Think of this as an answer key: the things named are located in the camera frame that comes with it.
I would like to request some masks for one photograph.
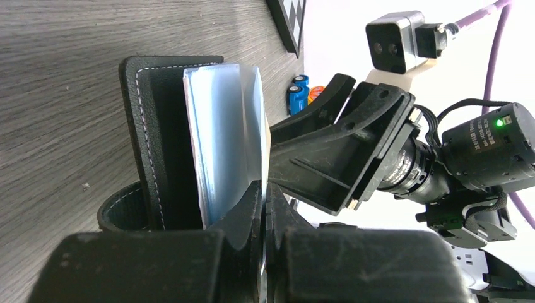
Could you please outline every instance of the wood grain surface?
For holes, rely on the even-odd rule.
[[[9,0],[0,16],[0,302],[24,302],[57,243],[96,230],[104,199],[138,179],[123,58],[258,65],[271,124],[285,117],[286,87],[303,71],[265,0]]]

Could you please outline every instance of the checkerboard pattern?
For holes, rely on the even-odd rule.
[[[288,52],[299,56],[306,0],[266,0]]]

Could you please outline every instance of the black leather holder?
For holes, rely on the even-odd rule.
[[[202,229],[184,95],[184,69],[221,56],[129,57],[119,66],[139,182],[100,207],[103,230]]]

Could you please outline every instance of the camera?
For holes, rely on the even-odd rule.
[[[373,66],[404,74],[427,62],[418,56],[415,30],[425,24],[422,12],[390,13],[366,25]]]

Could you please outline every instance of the white stitching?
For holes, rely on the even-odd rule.
[[[138,188],[135,191],[131,191],[130,193],[127,193],[124,196],[121,196],[119,199],[117,199],[117,201],[114,202],[114,204],[112,204],[112,206],[110,206],[109,210],[111,210],[113,207],[115,207],[115,205],[117,205],[119,202],[121,202],[122,199],[124,199],[124,198],[130,196],[131,194],[135,193],[136,191],[140,191],[140,190],[141,190],[141,188]]]
[[[149,164],[151,166],[152,170],[152,178],[154,180],[154,186],[156,188],[156,198],[158,199],[158,206],[160,207],[160,219],[162,220],[162,229],[165,230],[165,222],[163,221],[163,209],[162,209],[162,201],[160,200],[160,190],[158,189],[158,183],[156,181],[156,172],[154,170],[154,163],[152,161],[152,155],[150,152],[150,144],[149,144],[149,136],[148,136],[148,130],[147,130],[147,122],[145,121],[145,114],[143,111],[143,104],[141,102],[141,90],[139,88],[139,74],[141,74],[142,71],[147,70],[153,70],[153,69],[165,69],[165,68],[194,68],[196,66],[206,66],[206,65],[214,65],[217,64],[215,62],[210,62],[206,64],[190,64],[190,65],[173,65],[173,66],[157,66],[154,68],[141,68],[136,72],[136,89],[138,91],[138,102],[139,102],[139,111],[141,113],[141,123],[143,125],[143,132],[145,135],[145,143],[147,145],[147,155],[149,158]]]

